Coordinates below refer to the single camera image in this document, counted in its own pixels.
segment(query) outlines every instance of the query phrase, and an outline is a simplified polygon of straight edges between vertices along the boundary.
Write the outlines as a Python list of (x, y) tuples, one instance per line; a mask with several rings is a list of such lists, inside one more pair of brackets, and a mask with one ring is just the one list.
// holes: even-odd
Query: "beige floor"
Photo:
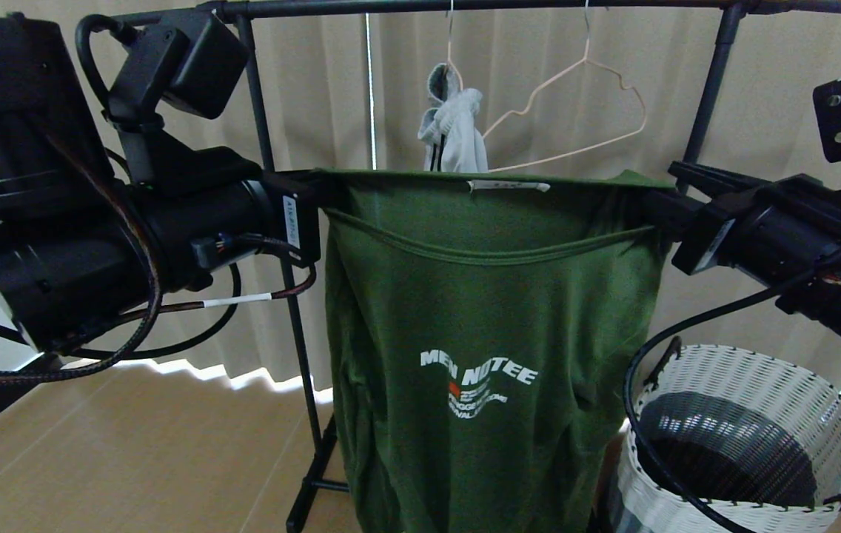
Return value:
[[(304, 411), (300, 391), (147, 367), (43, 385), (0, 415), (0, 533), (285, 531), (312, 458)], [(306, 532), (345, 531), (349, 496), (320, 492)]]

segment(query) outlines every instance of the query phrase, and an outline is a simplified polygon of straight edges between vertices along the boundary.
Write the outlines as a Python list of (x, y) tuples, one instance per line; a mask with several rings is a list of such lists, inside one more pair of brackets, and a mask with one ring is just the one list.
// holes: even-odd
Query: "gray garment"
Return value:
[(432, 107), (423, 114), (418, 139), (427, 145), (425, 171), (488, 172), (486, 145), (475, 117), (483, 94), (460, 90), (460, 81), (447, 64), (434, 67), (427, 79)]

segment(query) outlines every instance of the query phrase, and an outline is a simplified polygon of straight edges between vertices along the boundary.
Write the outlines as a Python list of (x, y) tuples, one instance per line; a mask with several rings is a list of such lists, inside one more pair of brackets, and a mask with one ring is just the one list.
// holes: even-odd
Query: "curtain fold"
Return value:
[[(183, 0), (0, 0), (0, 16), (24, 11), (57, 21), (74, 56), (73, 33), (88, 13), (119, 14), (188, 7)], [(536, 85), (582, 56), (583, 11), (461, 11), (454, 14), (453, 60), (465, 87), (484, 94), (478, 128), (509, 109), (521, 109)], [(671, 179), (666, 169), (681, 158), (707, 74), (720, 20), (718, 10), (593, 9), (591, 57), (623, 72), (648, 107), (647, 128), (634, 138), (526, 169), (542, 175), (610, 178), (630, 168)], [(407, 170), (423, 163), (417, 140), (427, 108), (425, 81), (447, 57), (449, 20), (444, 13), (344, 15), (257, 20), (257, 41), (272, 149), (278, 170), (319, 166), (369, 168), (369, 64), (375, 98), (378, 166)], [(113, 41), (93, 39), (105, 80), (125, 54)], [(841, 188), (841, 164), (827, 165), (814, 124), (811, 92), (841, 76), (841, 16), (787, 13), (743, 20), (701, 162), (766, 179), (809, 172)], [(87, 84), (82, 77), (86, 94)], [(89, 98), (102, 139), (119, 149), (117, 135)], [(193, 148), (227, 145), (261, 161), (252, 106), (244, 80), (217, 121), (185, 115), (162, 105), (167, 131)], [(634, 95), (620, 91), (606, 71), (584, 65), (536, 98), (526, 117), (512, 117), (486, 139), (494, 168), (533, 161), (605, 141), (637, 128)], [(328, 224), (322, 226), (323, 239)], [(244, 293), (282, 287), (272, 258), (240, 263)], [(296, 270), (301, 280), (305, 272)], [(227, 271), (201, 294), (179, 293), (167, 301), (227, 296)], [(741, 273), (714, 269), (687, 277), (668, 266), (653, 330), (752, 293), (758, 284)], [(300, 298), (306, 344), (316, 387), (330, 386), (322, 283)], [(170, 344), (208, 327), (220, 311), (187, 312), (158, 321), (147, 347)], [(96, 341), (116, 346), (127, 328)], [(841, 384), (841, 340), (807, 318), (788, 317), (772, 303), (721, 318), (683, 334), (687, 342), (733, 344), (803, 364)], [(211, 341), (180, 357), (194, 366), (223, 364), (231, 377), (258, 367), (276, 381), (298, 375), (287, 307), (282, 301), (244, 304), (232, 323)]]

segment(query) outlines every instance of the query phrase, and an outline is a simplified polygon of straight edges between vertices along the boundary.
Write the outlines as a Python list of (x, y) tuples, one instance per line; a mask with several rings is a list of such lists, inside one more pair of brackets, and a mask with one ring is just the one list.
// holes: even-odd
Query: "green shirt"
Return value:
[(335, 418), (363, 530), (583, 531), (660, 284), (638, 203), (662, 185), (330, 175)]

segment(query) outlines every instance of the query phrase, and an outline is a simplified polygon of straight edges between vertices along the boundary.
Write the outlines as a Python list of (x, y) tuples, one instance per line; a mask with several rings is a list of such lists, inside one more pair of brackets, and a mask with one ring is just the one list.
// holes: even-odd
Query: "clothing rack rail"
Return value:
[[(224, 21), (237, 27), (240, 40), (251, 51), (246, 64), (249, 82), (252, 114), (257, 127), (259, 151), (266, 170), (275, 170), (272, 159), (272, 143), (269, 141), (269, 125), (266, 121), (266, 108), (262, 98), (259, 65), (255, 56), (255, 39), (252, 37), (252, 20), (257, 18), (321, 16), (364, 13), (419, 13), (420, 11), (454, 10), (518, 10), (537, 9), (537, 7), (582, 7), (580, 0), (264, 0), (255, 2), (211, 1), (190, 9), (211, 11)], [(699, 158), (709, 122), (714, 114), (714, 106), (723, 84), (729, 51), (736, 41), (740, 21), (746, 15), (771, 15), (786, 11), (816, 11), (816, 13), (841, 14), (841, 0), (591, 0), (590, 7), (713, 7), (722, 10), (720, 28), (714, 45), (714, 57), (711, 60), (704, 84), (700, 104), (697, 105), (694, 126), (687, 143), (683, 160), (695, 163)], [(113, 17), (119, 21), (142, 26), (154, 24), (165, 13), (179, 10), (147, 11)], [(678, 189), (686, 191), (686, 185), (678, 182)], [(295, 286), (292, 266), (282, 262), (282, 277), (286, 287)], [(295, 350), (298, 355), (299, 370), (305, 392), (306, 410), (309, 415), (309, 427), (312, 430), (312, 444), (315, 445), (309, 471), (302, 478), (302, 487), (295, 499), (295, 505), (286, 520), (289, 533), (299, 533), (304, 529), (309, 510), (315, 502), (319, 489), (348, 492), (346, 483), (325, 479), (325, 470), (335, 448), (335, 416), (329, 419), (325, 432), (321, 431), (318, 412), (315, 408), (315, 392), (312, 390), (312, 373), (309, 370), (309, 356), (306, 353), (305, 334), (302, 317), (299, 314), (298, 298), (286, 299), (289, 304), (289, 318), (292, 322), (292, 334), (295, 337)]]

